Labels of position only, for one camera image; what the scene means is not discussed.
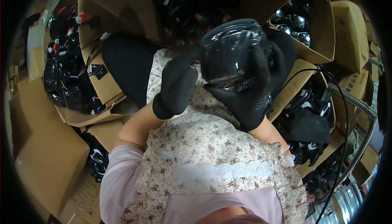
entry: black cable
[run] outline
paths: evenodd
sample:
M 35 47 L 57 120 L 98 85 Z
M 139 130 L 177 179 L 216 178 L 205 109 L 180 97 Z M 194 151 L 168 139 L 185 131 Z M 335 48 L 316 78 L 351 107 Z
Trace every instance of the black cable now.
M 348 107 L 347 107 L 346 99 L 345 99 L 345 97 L 344 97 L 344 95 L 343 95 L 342 90 L 340 89 L 339 83 L 336 81 L 335 77 L 334 77 L 332 74 L 323 72 L 323 71 L 321 71 L 321 70 L 319 70 L 319 69 L 302 69 L 302 70 L 296 72 L 296 73 L 295 73 L 295 74 L 294 74 L 294 75 L 293 75 L 293 76 L 292 76 L 292 77 L 282 86 L 282 88 L 281 88 L 281 89 L 279 90 L 279 92 L 277 93 L 276 97 L 282 92 L 282 90 L 287 86 L 287 84 L 288 84 L 297 74 L 299 74 L 299 73 L 301 73 L 301 72 L 305 72 L 305 71 L 317 71 L 317 72 L 323 73 L 324 75 L 326 75 L 326 76 L 332 78 L 333 82 L 336 84 L 337 88 L 339 89 L 339 93 L 340 93 L 340 95 L 342 96 L 343 103 L 344 103 L 344 107 L 345 107 L 345 109 L 346 109 L 346 125 L 347 125 L 347 129 L 346 129 L 345 141 L 344 141 L 344 143 L 343 143 L 343 153 L 342 153 L 342 155 L 344 155 L 344 154 L 346 153 L 346 144 L 347 144 L 347 140 L 348 140 L 348 138 L 349 138 L 349 135 L 348 135 L 348 133 L 347 133 L 347 131 L 349 130 L 349 110 L 348 110 Z M 325 209 L 326 209 L 326 207 L 327 207 L 329 201 L 331 200 L 332 195 L 334 194 L 334 190 L 335 190 L 335 188 L 336 188 L 337 181 L 339 180 L 339 174 L 340 174 L 340 172 L 341 172 L 342 165 L 343 165 L 343 157 L 340 159 L 339 170 L 338 170 L 338 172 L 337 172 L 335 182 L 334 182 L 334 184 L 333 184 L 333 186 L 332 186 L 332 188 L 331 188 L 331 193 L 329 194 L 328 198 L 326 199 L 325 205 L 324 205 L 323 209 L 321 210 L 321 213 L 320 213 L 319 217 L 317 218 L 317 221 L 316 221 L 315 224 L 318 224 L 318 223 L 320 222 L 321 217 L 323 216 L 323 213 L 324 213 L 324 211 L 325 211 Z
M 92 54 L 94 53 L 94 51 L 97 49 L 97 47 L 98 47 L 98 45 L 99 45 L 100 42 L 101 42 L 101 41 L 98 41 L 97 44 L 95 44 L 94 48 L 93 48 L 93 49 L 91 50 L 91 52 L 90 52 L 89 57 L 87 58 L 87 62 L 86 62 L 86 72 L 87 72 L 87 68 L 88 68 L 89 65 L 90 65 L 91 56 L 92 56 Z

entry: metal rail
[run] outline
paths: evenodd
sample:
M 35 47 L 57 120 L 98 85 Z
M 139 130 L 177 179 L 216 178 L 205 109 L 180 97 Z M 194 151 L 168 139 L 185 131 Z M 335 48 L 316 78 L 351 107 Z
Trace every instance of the metal rail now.
M 339 89 L 337 88 L 336 85 L 334 84 L 329 84 L 329 86 L 332 88 L 335 94 L 339 95 L 341 97 L 341 94 L 339 92 Z M 351 173 L 351 171 L 354 169 L 354 167 L 357 165 L 357 163 L 360 161 L 362 154 L 364 153 L 367 145 L 369 144 L 369 139 L 371 138 L 375 123 L 377 121 L 377 113 L 374 111 L 368 104 L 363 102 L 362 100 L 354 97 L 350 93 L 342 90 L 343 95 L 345 96 L 347 104 L 352 104 L 358 107 L 362 112 L 364 112 L 368 117 L 369 117 L 369 128 L 366 132 L 365 138 L 362 141 L 360 148 L 358 152 L 356 153 L 355 157 L 353 158 L 352 162 L 347 166 L 346 170 L 342 174 L 342 176 L 338 179 L 336 187 L 338 187 L 345 179 L 346 177 Z M 323 202 L 326 197 L 329 195 L 330 191 L 325 195 L 325 197 L 320 201 Z

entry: gloved hand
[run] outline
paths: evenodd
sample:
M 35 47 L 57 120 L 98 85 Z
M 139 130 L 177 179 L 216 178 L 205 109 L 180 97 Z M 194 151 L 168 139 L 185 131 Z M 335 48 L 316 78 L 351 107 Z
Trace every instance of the gloved hand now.
M 154 97 L 152 104 L 153 113 L 159 120 L 169 120 L 187 108 L 198 77 L 192 66 L 198 55 L 198 50 L 193 49 L 166 64 L 162 71 L 161 92 Z
M 268 68 L 267 57 L 259 46 L 253 49 L 253 60 L 256 70 L 255 85 L 240 92 L 215 88 L 211 84 L 204 85 L 218 101 L 222 102 L 238 120 L 245 132 L 256 129 L 264 119 L 268 109 L 268 95 L 274 90 L 283 75 L 283 53 L 270 41 L 272 51 L 276 54 L 271 70 Z

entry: red wire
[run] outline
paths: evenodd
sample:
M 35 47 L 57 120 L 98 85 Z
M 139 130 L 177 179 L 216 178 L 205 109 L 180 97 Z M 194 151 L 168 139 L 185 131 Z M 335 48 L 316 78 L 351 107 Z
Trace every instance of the red wire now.
M 60 11 L 64 10 L 66 8 L 66 6 L 64 6 L 63 8 L 60 9 Z M 60 13 L 60 11 L 58 11 L 58 13 Z

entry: black work glove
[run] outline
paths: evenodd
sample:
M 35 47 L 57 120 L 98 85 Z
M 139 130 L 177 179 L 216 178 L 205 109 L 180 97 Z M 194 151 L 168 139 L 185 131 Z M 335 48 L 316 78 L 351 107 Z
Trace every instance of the black work glove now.
M 268 68 L 267 57 L 262 49 L 259 46 L 253 47 L 256 80 L 252 87 L 234 92 L 215 88 L 211 84 L 204 85 L 204 89 L 233 113 L 245 132 L 254 130 L 261 124 L 268 109 L 268 95 L 283 75 L 283 53 L 275 43 L 270 42 L 270 44 L 276 54 L 271 70 Z
M 152 104 L 153 113 L 158 119 L 169 120 L 187 108 L 198 77 L 197 70 L 192 66 L 198 55 L 198 50 L 193 49 L 166 64 L 162 71 L 161 92 L 154 97 Z

